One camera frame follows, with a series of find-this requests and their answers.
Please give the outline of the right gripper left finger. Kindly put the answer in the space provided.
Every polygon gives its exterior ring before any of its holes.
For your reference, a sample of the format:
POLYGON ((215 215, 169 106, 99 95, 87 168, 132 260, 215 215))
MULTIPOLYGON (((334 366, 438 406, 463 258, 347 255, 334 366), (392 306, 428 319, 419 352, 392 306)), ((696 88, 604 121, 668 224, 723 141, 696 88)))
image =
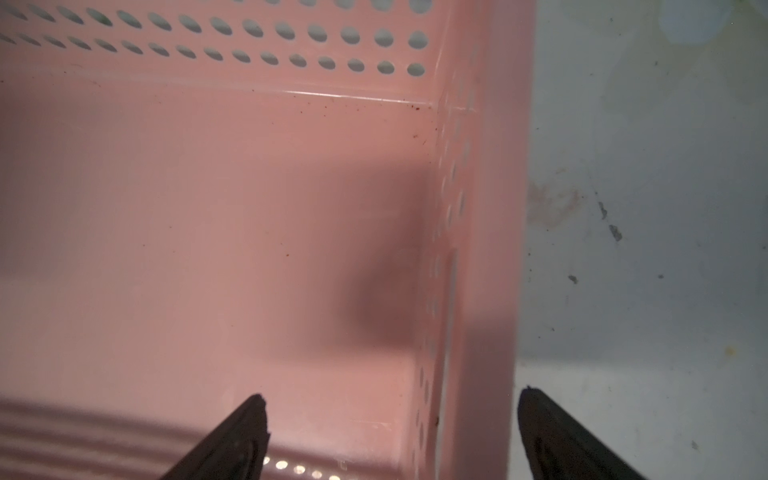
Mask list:
POLYGON ((259 480, 269 439, 266 401, 251 395, 161 480, 259 480))

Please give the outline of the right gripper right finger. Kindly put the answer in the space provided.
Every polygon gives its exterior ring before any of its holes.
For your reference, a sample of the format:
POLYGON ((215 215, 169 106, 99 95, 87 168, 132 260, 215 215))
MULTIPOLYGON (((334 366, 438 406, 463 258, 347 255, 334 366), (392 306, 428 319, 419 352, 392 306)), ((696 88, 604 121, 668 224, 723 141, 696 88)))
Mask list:
POLYGON ((643 480, 542 390, 524 388, 517 420, 535 480, 643 480))

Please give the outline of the pink plastic basket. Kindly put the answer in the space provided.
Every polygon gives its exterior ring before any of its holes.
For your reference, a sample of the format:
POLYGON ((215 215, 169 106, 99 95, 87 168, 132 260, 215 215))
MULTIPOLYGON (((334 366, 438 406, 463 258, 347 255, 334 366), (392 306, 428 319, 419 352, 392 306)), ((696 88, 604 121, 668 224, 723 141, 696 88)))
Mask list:
POLYGON ((1 475, 504 479, 532 1, 5 1, 1 475))

